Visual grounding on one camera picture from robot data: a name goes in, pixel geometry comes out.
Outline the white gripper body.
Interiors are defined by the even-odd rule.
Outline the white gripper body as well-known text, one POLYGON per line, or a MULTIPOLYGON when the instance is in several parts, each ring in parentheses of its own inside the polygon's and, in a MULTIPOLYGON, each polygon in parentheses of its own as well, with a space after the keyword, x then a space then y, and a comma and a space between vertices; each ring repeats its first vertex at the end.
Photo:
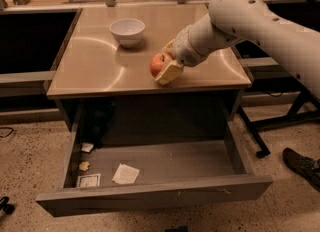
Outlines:
POLYGON ((191 45, 189 40, 188 25, 177 34, 173 40, 172 55, 176 61, 181 62, 184 66, 195 67, 207 59, 207 55, 199 54, 191 45))

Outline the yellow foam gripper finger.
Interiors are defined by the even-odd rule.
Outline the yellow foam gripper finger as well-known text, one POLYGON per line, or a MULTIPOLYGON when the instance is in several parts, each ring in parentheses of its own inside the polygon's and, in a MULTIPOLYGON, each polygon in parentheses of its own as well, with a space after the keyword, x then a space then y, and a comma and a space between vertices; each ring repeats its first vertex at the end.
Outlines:
POLYGON ((173 40, 168 42, 164 47, 163 51, 172 54, 173 53, 173 40))
POLYGON ((166 62, 164 68, 158 73, 155 81, 160 85, 166 85, 177 79, 184 70, 184 65, 176 60, 166 62))

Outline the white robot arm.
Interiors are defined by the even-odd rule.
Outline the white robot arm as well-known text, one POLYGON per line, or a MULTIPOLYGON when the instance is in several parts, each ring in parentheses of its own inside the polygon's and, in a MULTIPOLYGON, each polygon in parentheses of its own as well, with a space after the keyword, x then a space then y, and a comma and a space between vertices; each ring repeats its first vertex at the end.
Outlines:
POLYGON ((152 58, 150 72, 166 85, 184 68, 241 41, 258 46, 320 98, 320 33, 276 15, 261 0, 210 0, 207 14, 152 58))

